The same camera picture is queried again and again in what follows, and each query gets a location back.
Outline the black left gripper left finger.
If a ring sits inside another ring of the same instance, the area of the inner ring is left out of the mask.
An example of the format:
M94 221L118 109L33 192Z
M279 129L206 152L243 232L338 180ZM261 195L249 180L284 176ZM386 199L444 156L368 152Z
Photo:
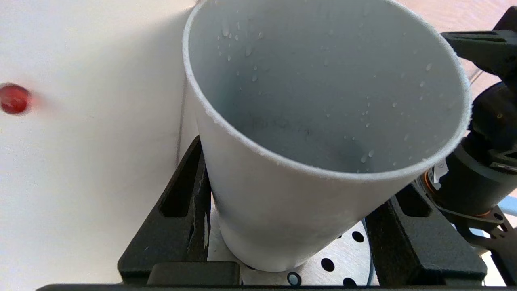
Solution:
M208 261L212 188L194 138L118 260L124 283L240 283L240 266Z

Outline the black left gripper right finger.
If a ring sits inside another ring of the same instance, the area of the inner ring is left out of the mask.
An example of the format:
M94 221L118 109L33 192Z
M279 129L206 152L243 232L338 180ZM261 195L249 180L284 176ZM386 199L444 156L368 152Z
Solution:
M380 283L481 283L483 259L409 184L366 217Z

